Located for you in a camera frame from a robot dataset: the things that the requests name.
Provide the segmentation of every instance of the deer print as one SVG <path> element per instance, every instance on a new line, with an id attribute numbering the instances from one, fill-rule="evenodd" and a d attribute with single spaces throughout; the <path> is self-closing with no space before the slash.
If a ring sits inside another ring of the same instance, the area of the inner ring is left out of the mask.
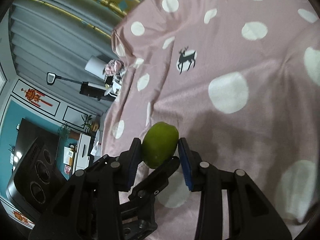
<path id="1" fill-rule="evenodd" d="M 188 70 L 190 69 L 190 66 L 192 64 L 192 62 L 194 62 L 193 64 L 193 67 L 195 67 L 196 65 L 196 60 L 195 60 L 195 55 L 196 55 L 196 52 L 192 53 L 191 55 L 188 55 L 188 56 L 185 56 L 185 53 L 186 53 L 186 50 L 189 48 L 189 46 L 185 47 L 183 50 L 181 49 L 179 51 L 180 53 L 180 57 L 179 57 L 179 64 L 178 64 L 178 69 L 180 70 L 180 74 L 182 73 L 182 69 L 183 69 L 183 64 L 185 62 L 190 62 L 189 64 L 189 67 L 188 67 Z"/>

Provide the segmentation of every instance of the speaker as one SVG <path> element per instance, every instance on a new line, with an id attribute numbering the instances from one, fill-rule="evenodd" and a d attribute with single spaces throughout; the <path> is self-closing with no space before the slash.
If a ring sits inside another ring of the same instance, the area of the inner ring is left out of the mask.
<path id="1" fill-rule="evenodd" d="M 38 137 L 22 155 L 6 189 L 9 201 L 31 221 L 37 221 L 50 200 L 66 183 L 56 160 Z"/>

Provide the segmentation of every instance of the bed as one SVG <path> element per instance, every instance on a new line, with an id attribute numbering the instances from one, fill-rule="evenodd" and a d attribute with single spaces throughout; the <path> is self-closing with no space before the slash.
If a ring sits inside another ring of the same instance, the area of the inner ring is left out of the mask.
<path id="1" fill-rule="evenodd" d="M 118 156 L 156 122 L 175 125 L 203 160 L 245 170 L 297 236 L 316 203 L 319 33 L 308 0 L 144 0 L 112 33 L 127 72 L 101 154 Z M 151 171 L 141 163 L 135 184 Z M 179 169 L 149 239 L 193 239 L 199 204 Z"/>

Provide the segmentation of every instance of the pink polka dot fabric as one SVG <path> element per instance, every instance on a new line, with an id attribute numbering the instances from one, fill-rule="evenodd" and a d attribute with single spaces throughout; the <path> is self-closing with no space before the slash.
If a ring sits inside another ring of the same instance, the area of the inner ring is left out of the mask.
<path id="1" fill-rule="evenodd" d="M 118 156 L 156 122 L 175 125 L 203 160 L 245 170 L 297 236 L 319 152 L 320 21 L 308 0 L 144 0 L 112 47 L 127 73 L 102 154 Z M 150 172 L 141 163 L 135 183 Z M 179 169 L 149 239 L 193 239 L 199 203 Z"/>

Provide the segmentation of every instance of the wall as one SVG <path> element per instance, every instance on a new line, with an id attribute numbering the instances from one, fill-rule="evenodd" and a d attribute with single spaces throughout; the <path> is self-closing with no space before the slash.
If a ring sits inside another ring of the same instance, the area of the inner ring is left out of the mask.
<path id="1" fill-rule="evenodd" d="M 24 118 L 33 124 L 49 131 L 54 134 L 58 134 L 59 126 L 53 124 L 40 116 L 33 114 L 17 103 L 11 101 L 7 110 L 7 114 L 3 120 L 2 131 L 0 134 L 0 193 L 2 197 L 7 198 L 5 195 L 5 189 L 9 182 L 10 176 L 12 174 L 12 165 L 10 164 L 10 148 L 9 144 L 15 145 L 18 132 L 16 126 L 20 123 L 21 119 Z M 76 143 L 75 140 L 70 140 L 68 142 L 62 142 L 59 145 L 58 157 L 57 157 L 57 167 L 62 174 L 64 174 L 64 164 L 63 164 L 63 147 L 68 143 Z"/>

